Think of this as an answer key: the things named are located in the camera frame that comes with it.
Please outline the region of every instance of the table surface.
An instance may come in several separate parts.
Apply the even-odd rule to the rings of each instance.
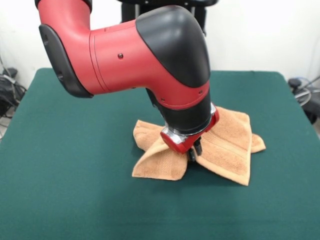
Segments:
[[[40,69],[0,144],[0,239],[319,239],[320,141],[284,78],[213,72],[211,97],[265,140],[248,187],[196,164],[132,178],[136,121],[164,123],[146,91],[79,99]]]

